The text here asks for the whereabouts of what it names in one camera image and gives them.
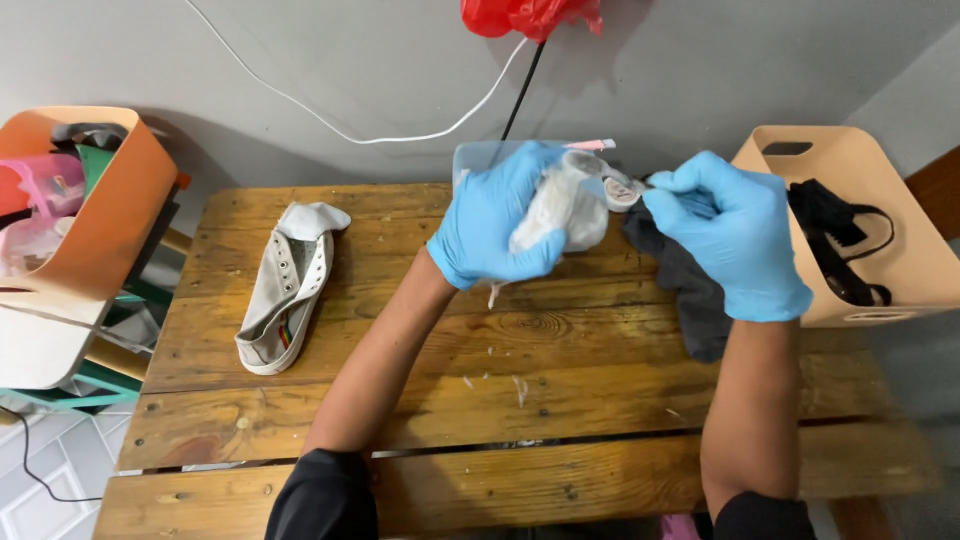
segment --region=person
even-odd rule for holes
[[[522,146],[455,185],[440,228],[357,344],[317,411],[278,494],[268,540],[377,538],[370,476],[359,454],[396,407],[427,335],[458,290],[480,278],[518,282],[550,273],[566,242],[554,231],[508,250],[542,171],[563,149]],[[714,537],[814,538],[800,484],[798,319],[812,292],[793,260],[783,180],[736,169],[710,152],[650,179],[643,199],[664,234],[689,251],[726,295],[734,319],[704,426],[701,465]],[[698,217],[684,197],[711,196]]]

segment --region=blue latex glove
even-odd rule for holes
[[[793,262],[783,179],[741,171],[702,152],[676,172],[661,172],[643,194],[657,228],[677,240],[726,295],[730,317],[759,323],[790,321],[813,302]],[[690,211],[688,197],[708,193],[712,219]]]
[[[444,221],[426,243],[451,285],[467,290],[480,278],[520,282],[553,270],[566,231],[548,233],[518,254],[510,253],[510,234],[526,215],[543,170],[556,165],[565,152],[527,142],[495,168],[467,173],[454,185]]]

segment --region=white tile floor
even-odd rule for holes
[[[27,407],[32,412],[31,471],[50,483],[58,497],[103,497],[107,481],[116,474],[116,457],[134,407],[114,405],[95,418],[60,411],[41,416]],[[0,540],[89,540],[100,503],[50,499],[23,471],[24,442],[22,425],[0,427]]]

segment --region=red plastic bag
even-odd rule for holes
[[[561,21],[583,18],[600,36],[600,0],[460,0],[460,16],[467,28],[483,37],[501,37],[511,30],[543,43]]]

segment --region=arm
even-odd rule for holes
[[[799,494],[798,327],[733,323],[700,454],[713,520],[745,491],[787,500]]]
[[[356,452],[370,444],[457,289],[469,289],[479,278],[514,282],[553,269],[566,243],[564,231],[547,234],[519,254],[509,253],[507,246],[543,169],[564,152],[527,143],[493,170],[459,182],[440,229],[327,391],[301,455],[315,449]]]
[[[457,289],[426,249],[364,335],[327,391],[306,435],[303,454],[362,450],[396,408],[427,335]]]
[[[798,319],[813,293],[793,261],[783,179],[736,169],[704,152],[650,179],[643,195],[658,228],[724,289],[734,319],[704,426],[701,469],[710,516],[737,495],[796,499],[800,484]],[[714,201],[711,219],[683,198]]]

